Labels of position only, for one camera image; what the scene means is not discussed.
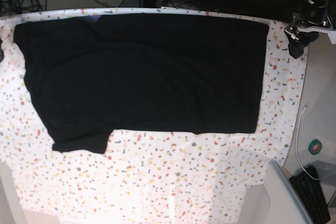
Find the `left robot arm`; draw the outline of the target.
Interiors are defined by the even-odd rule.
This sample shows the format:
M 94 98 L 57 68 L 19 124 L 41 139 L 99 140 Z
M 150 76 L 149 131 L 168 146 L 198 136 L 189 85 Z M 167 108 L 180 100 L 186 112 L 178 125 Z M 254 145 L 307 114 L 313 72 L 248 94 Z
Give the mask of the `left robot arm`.
M 285 28 L 290 55 L 300 58 L 319 33 L 327 34 L 335 44 L 335 0 L 301 0 L 299 11 L 292 14 L 292 22 Z

